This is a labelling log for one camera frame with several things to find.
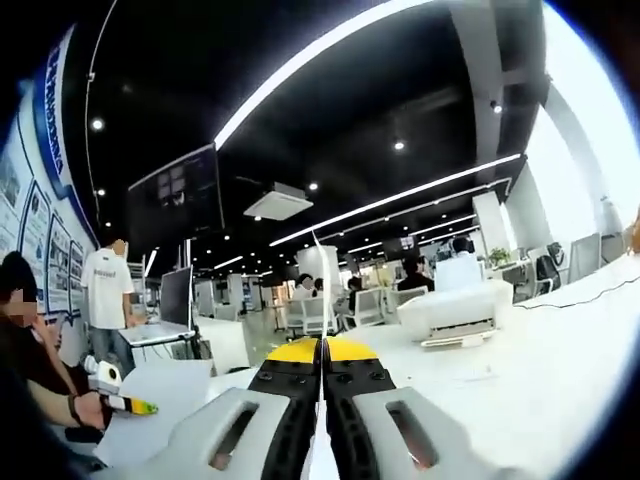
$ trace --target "black ceiling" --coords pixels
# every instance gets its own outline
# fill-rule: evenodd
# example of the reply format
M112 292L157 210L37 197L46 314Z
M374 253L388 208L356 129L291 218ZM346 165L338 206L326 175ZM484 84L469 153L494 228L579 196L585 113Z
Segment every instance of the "black ceiling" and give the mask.
M102 36L91 83L89 118L105 121L89 132L89 159L99 223L123 229L127 187L175 158L210 143L242 103L310 42L373 5L322 0L216 2L120 1ZM544 79L539 2L493 2L505 72L504 112L493 158L477 154L473 79L452 15L444 2L392 15L334 45L297 71L247 118L221 150L224 231L193 245L197 265L211 268L237 255L246 269L287 259L310 235L270 248L270 242L368 203L523 152ZM104 15L81 23L65 70L65 140L83 205L95 209L84 143L86 74ZM396 151L402 140L406 148ZM470 175L327 226L324 237L417 204L515 179L524 160ZM243 215L274 181L306 189L314 206L284 222ZM497 188L504 198L505 183ZM380 221L326 242L341 252L472 213L471 195ZM97 210L92 217L97 217ZM463 222L455 227L470 225ZM446 233L429 232L432 235ZM229 234L231 240L223 236ZM168 269L176 249L163 246L154 274Z

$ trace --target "white sheet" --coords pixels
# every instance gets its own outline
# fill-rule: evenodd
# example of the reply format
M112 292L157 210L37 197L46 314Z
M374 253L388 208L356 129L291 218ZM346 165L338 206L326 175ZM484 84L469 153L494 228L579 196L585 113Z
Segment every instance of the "white sheet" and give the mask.
M166 447L173 428L206 403L211 365L211 360L163 360L134 369L120 395L155 403L158 413L114 414L94 454L119 467L142 463Z

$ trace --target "man in white t-shirt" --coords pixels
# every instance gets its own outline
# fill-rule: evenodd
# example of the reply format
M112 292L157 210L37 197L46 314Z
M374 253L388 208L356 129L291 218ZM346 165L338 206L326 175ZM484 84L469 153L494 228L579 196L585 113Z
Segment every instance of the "man in white t-shirt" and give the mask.
M113 352L124 378L133 370L131 348L118 330L140 323L131 312L130 294L134 292L131 273L124 259L126 244L117 239L109 246L87 256L81 285L89 294L89 336L97 361L107 360Z

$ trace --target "column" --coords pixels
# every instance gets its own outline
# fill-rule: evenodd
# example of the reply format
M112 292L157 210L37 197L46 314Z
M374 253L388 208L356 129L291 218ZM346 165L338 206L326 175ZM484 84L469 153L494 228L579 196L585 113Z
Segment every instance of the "column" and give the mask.
M487 254L491 255L494 248L504 248L507 252L510 251L507 227L502 213L500 213L500 203L496 192L487 192L473 197L473 209L478 216Z
M324 251L329 259L329 272L325 272L322 268L320 249ZM320 247L314 246L305 248L297 253L296 258L298 260L298 271L300 274L308 273L314 279L323 278L325 290L329 290L330 286L331 291L342 290L342 285L340 283L340 268L338 267L338 249L336 247L322 245Z
M227 277L227 289L229 291L229 303L242 311L244 304L244 291L242 289L242 275L233 273Z

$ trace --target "hair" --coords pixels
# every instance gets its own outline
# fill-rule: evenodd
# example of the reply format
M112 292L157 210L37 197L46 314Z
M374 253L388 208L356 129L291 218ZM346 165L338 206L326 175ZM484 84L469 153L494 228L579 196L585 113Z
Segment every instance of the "hair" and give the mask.
M456 237L451 242L453 251L456 253L468 252L471 249L469 239L467 237Z
M307 278L310 278L311 280L313 280L313 277L311 275L309 275L308 273L303 273L302 275L300 275L298 277L298 280L296 281L296 286L297 285L302 285L302 282L304 282Z
M362 279L358 277L351 277L347 282L347 287L353 287L356 290L362 290Z
M4 257L0 266L0 303L7 303L16 290L22 290L25 302L38 299L38 286L29 262L20 252L13 251Z
M407 275L413 275L418 271L418 263L420 263L418 258L408 257L402 262L402 268L404 268Z

